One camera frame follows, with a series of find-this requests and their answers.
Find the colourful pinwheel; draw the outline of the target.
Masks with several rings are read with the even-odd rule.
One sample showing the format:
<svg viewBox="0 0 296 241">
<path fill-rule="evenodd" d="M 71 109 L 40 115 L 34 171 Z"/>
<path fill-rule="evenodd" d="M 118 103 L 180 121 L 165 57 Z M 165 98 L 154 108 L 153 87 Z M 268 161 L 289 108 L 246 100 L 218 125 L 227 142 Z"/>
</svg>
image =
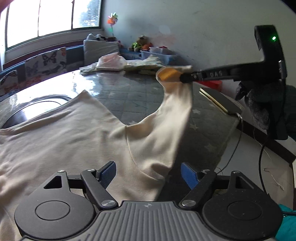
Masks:
<svg viewBox="0 0 296 241">
<path fill-rule="evenodd" d="M 118 22 L 118 15 L 116 12 L 111 13 L 110 16 L 108 16 L 107 23 L 110 25 L 110 30 L 112 33 L 112 36 L 114 37 L 114 31 L 113 31 L 113 26 Z"/>
</svg>

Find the blue sofa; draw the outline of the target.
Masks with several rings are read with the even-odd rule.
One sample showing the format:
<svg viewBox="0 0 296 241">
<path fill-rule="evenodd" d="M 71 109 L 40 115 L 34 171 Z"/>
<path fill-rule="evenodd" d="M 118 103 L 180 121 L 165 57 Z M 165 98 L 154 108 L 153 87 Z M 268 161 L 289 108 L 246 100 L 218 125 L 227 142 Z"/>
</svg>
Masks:
<svg viewBox="0 0 296 241">
<path fill-rule="evenodd" d="M 47 79 L 77 70 L 83 64 L 82 45 L 32 56 L 1 72 L 1 100 Z"/>
</svg>

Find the pink plastic package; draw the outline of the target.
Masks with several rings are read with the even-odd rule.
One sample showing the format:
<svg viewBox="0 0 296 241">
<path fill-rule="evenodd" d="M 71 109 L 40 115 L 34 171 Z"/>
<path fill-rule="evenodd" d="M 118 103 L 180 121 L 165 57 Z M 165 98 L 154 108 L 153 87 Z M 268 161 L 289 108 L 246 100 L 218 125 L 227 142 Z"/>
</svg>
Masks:
<svg viewBox="0 0 296 241">
<path fill-rule="evenodd" d="M 127 65 L 127 61 L 119 52 L 110 53 L 99 58 L 96 69 L 106 71 L 121 71 Z"/>
</svg>

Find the red box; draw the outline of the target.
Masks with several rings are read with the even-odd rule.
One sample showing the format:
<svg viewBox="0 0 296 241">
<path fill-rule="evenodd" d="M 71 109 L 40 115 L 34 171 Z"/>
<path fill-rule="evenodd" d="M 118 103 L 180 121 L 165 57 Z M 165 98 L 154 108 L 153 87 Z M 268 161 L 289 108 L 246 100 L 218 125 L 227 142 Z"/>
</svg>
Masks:
<svg viewBox="0 0 296 241">
<path fill-rule="evenodd" d="M 199 84 L 209 87 L 211 89 L 215 89 L 221 91 L 222 89 L 222 81 L 221 80 L 209 80 L 209 81 L 198 81 Z"/>
</svg>

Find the panda plush toy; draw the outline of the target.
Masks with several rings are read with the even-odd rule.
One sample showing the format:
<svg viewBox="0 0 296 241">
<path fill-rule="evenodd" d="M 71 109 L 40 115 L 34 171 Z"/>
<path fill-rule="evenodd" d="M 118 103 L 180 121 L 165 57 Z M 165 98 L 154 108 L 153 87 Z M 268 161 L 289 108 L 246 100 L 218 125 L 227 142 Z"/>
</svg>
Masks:
<svg viewBox="0 0 296 241">
<path fill-rule="evenodd" d="M 93 33 L 89 33 L 86 37 L 86 40 L 107 41 L 108 38 L 103 36 L 102 34 L 94 35 Z"/>
</svg>

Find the clear blue storage box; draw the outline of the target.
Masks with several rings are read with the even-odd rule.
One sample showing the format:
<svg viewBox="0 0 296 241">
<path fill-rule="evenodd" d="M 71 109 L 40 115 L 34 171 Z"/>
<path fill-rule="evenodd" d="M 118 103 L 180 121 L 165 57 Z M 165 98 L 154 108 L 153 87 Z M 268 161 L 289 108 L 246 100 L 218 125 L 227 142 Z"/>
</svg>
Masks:
<svg viewBox="0 0 296 241">
<path fill-rule="evenodd" d="M 178 55 L 167 48 L 151 47 L 149 51 L 141 51 L 142 60 L 151 55 L 158 57 L 165 65 L 174 65 L 178 61 Z"/>
</svg>

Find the teddy bear in vest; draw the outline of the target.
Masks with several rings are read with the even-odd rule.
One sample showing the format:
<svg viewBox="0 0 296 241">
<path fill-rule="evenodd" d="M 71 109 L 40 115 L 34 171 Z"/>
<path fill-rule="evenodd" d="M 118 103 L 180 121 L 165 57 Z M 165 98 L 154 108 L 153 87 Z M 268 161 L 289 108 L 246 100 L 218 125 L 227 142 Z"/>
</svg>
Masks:
<svg viewBox="0 0 296 241">
<path fill-rule="evenodd" d="M 152 46 L 153 44 L 149 41 L 148 37 L 142 35 L 138 37 L 134 43 L 132 43 L 128 50 L 139 53 L 140 51 L 149 51 Z"/>
</svg>

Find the grey pillow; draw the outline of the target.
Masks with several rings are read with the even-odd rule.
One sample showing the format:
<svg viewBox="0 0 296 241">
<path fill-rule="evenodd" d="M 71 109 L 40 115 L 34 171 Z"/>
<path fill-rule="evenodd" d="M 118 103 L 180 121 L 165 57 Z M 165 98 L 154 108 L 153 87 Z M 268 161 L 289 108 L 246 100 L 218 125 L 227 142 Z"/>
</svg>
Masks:
<svg viewBox="0 0 296 241">
<path fill-rule="evenodd" d="M 100 57 L 118 52 L 119 47 L 117 42 L 106 42 L 98 40 L 84 40 L 84 64 L 85 66 L 93 64 L 99 60 Z"/>
</svg>

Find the smartphone with gold edge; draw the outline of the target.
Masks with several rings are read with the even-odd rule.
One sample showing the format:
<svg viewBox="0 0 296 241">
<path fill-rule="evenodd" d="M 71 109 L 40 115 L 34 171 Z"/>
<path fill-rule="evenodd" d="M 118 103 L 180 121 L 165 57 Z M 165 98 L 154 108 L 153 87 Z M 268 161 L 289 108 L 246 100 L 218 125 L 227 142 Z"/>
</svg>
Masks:
<svg viewBox="0 0 296 241">
<path fill-rule="evenodd" d="M 229 115 L 242 113 L 242 110 L 232 100 L 230 100 L 215 89 L 201 87 L 200 93 L 213 101 L 217 106 L 219 106 L 224 112 Z"/>
</svg>

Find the right butterfly cushion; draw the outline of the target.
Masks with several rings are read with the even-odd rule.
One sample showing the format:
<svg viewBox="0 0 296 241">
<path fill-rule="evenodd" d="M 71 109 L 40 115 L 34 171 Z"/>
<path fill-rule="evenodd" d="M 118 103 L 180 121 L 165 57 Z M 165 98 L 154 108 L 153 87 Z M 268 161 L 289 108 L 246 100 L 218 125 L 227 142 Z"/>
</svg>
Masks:
<svg viewBox="0 0 296 241">
<path fill-rule="evenodd" d="M 67 72 L 66 48 L 48 51 L 25 61 L 26 80 L 47 80 Z"/>
</svg>

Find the white crumpled cloth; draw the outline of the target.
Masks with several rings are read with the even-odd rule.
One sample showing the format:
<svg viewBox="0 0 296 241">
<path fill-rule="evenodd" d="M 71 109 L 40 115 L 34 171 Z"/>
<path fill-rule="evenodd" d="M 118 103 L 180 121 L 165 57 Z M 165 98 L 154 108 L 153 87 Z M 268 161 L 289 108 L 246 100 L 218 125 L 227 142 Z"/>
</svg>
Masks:
<svg viewBox="0 0 296 241">
<path fill-rule="evenodd" d="M 97 62 L 88 66 L 80 67 L 79 70 L 81 75 L 88 75 L 90 73 L 97 72 Z"/>
</svg>

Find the butterfly cushion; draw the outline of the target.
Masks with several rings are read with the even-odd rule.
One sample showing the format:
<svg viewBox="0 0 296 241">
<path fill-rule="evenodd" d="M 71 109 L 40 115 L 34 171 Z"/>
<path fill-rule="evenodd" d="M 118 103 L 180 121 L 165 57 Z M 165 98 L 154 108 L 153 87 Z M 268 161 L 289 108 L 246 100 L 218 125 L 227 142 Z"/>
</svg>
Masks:
<svg viewBox="0 0 296 241">
<path fill-rule="evenodd" d="M 47 80 L 67 72 L 66 48 L 48 51 L 25 61 L 26 80 Z"/>
<path fill-rule="evenodd" d="M 18 72 L 13 70 L 1 78 L 1 97 L 19 90 Z"/>
</svg>

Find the yellow patterned folded garment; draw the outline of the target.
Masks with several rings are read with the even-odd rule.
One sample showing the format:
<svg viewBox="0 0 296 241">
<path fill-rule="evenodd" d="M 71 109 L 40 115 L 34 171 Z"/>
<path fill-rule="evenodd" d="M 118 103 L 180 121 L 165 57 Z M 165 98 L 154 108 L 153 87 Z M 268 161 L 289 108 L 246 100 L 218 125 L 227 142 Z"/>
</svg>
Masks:
<svg viewBox="0 0 296 241">
<path fill-rule="evenodd" d="M 165 65 L 156 56 L 151 55 L 144 60 L 127 60 L 123 70 L 141 75 L 155 75 Z"/>
</svg>

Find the window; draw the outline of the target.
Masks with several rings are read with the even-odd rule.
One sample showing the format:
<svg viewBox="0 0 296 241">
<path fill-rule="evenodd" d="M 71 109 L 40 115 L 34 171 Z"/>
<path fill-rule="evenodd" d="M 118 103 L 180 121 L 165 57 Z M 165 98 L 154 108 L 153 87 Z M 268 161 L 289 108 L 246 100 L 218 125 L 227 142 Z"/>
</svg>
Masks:
<svg viewBox="0 0 296 241">
<path fill-rule="evenodd" d="M 12 1 L 6 10 L 6 47 L 70 30 L 100 26 L 100 0 Z"/>
</svg>

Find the left butterfly cushion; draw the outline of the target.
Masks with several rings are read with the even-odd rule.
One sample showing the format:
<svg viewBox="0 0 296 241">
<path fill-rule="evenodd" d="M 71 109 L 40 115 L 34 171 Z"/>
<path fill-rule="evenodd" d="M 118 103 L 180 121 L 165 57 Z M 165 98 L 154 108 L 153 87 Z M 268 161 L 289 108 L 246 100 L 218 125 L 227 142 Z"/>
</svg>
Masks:
<svg viewBox="0 0 296 241">
<path fill-rule="evenodd" d="M 1 78 L 1 97 L 19 90 L 18 72 L 13 70 Z"/>
</svg>

